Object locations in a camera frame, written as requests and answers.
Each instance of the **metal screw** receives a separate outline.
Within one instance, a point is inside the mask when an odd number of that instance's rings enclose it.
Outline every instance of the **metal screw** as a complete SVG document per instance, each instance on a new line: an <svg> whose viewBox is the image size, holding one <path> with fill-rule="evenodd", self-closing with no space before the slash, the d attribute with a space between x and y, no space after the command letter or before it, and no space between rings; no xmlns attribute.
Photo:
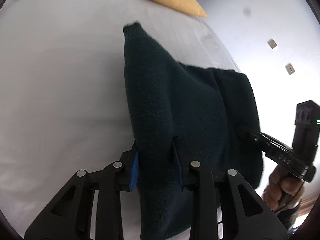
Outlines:
<svg viewBox="0 0 320 240"><path fill-rule="evenodd" d="M83 177L84 175L85 175L85 170L79 170L78 172L77 172L77 176L78 177Z"/></svg>
<svg viewBox="0 0 320 240"><path fill-rule="evenodd" d="M115 163L113 163L113 166L115 168L121 168L122 167L122 162L115 162Z"/></svg>
<svg viewBox="0 0 320 240"><path fill-rule="evenodd" d="M193 162L191 162L191 166L192 166L192 167L198 168L198 167L200 167L200 165L201 165L201 163L198 162L198 161L193 161Z"/></svg>
<svg viewBox="0 0 320 240"><path fill-rule="evenodd" d="M231 176L236 176L237 175L237 171L234 170L234 169L230 169L230 170L228 170L228 174L231 175Z"/></svg>

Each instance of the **mattress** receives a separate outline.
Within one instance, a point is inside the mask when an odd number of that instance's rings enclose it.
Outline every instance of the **mattress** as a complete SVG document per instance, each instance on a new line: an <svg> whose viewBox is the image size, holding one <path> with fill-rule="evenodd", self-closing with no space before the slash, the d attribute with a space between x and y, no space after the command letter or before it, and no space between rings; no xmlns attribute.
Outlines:
<svg viewBox="0 0 320 240"><path fill-rule="evenodd" d="M238 71L202 19L149 0L8 0L1 9L0 209L21 236L76 171L101 170L131 148L123 26L134 21L177 61ZM124 238L140 239L138 192L121 198Z"/></svg>

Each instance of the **folded garment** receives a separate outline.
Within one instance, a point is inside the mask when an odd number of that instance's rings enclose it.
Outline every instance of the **folded garment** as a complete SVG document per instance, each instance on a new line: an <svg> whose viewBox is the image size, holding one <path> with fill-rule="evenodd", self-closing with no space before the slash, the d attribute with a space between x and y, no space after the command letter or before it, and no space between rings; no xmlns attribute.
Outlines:
<svg viewBox="0 0 320 240"><path fill-rule="evenodd" d="M256 188L262 154L236 136L238 125L260 131L246 75L176 62L135 23L124 28L124 77L140 153L141 239L161 240L191 225L192 193L175 180L172 137L212 169L236 169Z"/></svg>

